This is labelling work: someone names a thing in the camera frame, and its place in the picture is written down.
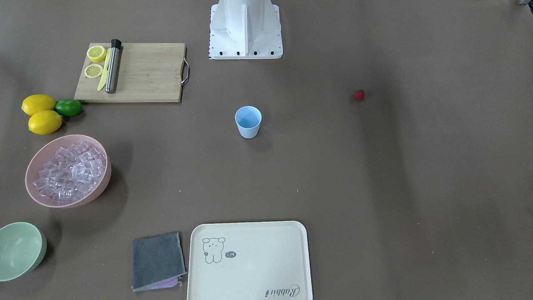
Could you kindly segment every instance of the pink bowl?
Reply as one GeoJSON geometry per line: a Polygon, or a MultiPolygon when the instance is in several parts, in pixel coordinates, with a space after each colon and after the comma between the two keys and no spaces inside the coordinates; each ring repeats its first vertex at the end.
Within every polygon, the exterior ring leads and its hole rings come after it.
{"type": "Polygon", "coordinates": [[[46,144],[44,147],[41,148],[35,154],[35,156],[31,159],[28,168],[26,169],[26,191],[28,191],[28,194],[31,196],[35,202],[47,206],[47,207],[54,207],[54,208],[71,208],[71,207],[78,207],[85,205],[94,199],[96,197],[100,196],[100,194],[103,192],[103,190],[106,189],[109,178],[111,178],[111,162],[109,161],[109,156],[107,155],[106,150],[102,146],[101,143],[99,143],[97,140],[93,139],[92,137],[85,136],[85,135],[68,135],[64,137],[57,138],[50,143],[46,144]],[[39,178],[39,171],[43,169],[43,165],[52,159],[55,155],[55,152],[59,149],[59,147],[65,147],[68,148],[72,144],[81,143],[82,141],[85,141],[89,146],[92,147],[98,147],[102,153],[106,156],[106,170],[104,171],[102,180],[100,180],[100,183],[97,184],[97,186],[84,198],[81,198],[80,200],[66,204],[66,205],[55,205],[52,200],[46,199],[42,197],[39,193],[39,191],[36,189],[36,187],[33,185],[33,182],[39,178]]]}

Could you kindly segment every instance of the lime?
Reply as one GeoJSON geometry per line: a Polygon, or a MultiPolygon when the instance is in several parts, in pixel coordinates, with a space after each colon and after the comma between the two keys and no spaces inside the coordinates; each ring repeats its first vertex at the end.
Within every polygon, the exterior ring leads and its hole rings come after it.
{"type": "Polygon", "coordinates": [[[53,133],[61,127],[61,116],[53,110],[35,113],[28,121],[29,131],[38,135],[53,133]]]}
{"type": "Polygon", "coordinates": [[[96,78],[102,75],[102,72],[103,72],[103,67],[100,66],[99,64],[88,65],[85,68],[85,76],[87,78],[96,78]]]}
{"type": "Polygon", "coordinates": [[[56,104],[55,110],[60,115],[72,117],[82,112],[82,104],[78,100],[65,99],[56,104]]]}
{"type": "Polygon", "coordinates": [[[54,107],[54,98],[44,94],[31,95],[22,101],[22,110],[30,116],[42,110],[54,109],[54,107]]]}
{"type": "Polygon", "coordinates": [[[106,58],[106,49],[100,45],[92,46],[87,50],[90,61],[99,62],[106,58]]]}

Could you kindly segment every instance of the white tray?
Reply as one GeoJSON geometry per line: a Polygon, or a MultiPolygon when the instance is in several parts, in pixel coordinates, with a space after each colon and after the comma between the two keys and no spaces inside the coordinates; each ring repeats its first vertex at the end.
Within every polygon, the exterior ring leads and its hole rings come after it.
{"type": "Polygon", "coordinates": [[[202,224],[192,231],[187,300],[313,299],[297,221],[202,224]]]}

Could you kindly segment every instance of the black cap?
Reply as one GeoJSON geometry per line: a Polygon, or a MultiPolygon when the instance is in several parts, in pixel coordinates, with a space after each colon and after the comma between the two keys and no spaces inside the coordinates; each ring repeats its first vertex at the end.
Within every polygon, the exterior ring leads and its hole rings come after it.
{"type": "Polygon", "coordinates": [[[111,47],[112,48],[119,48],[122,46],[122,42],[120,40],[117,40],[116,38],[111,40],[111,47]]]}

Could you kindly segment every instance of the blue cup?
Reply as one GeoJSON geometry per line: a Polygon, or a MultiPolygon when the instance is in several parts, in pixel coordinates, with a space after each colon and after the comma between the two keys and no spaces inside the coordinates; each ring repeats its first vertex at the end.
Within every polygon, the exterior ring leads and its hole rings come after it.
{"type": "Polygon", "coordinates": [[[261,112],[253,106],[244,106],[235,113],[235,122],[243,138],[251,139],[257,135],[261,125],[261,112]]]}

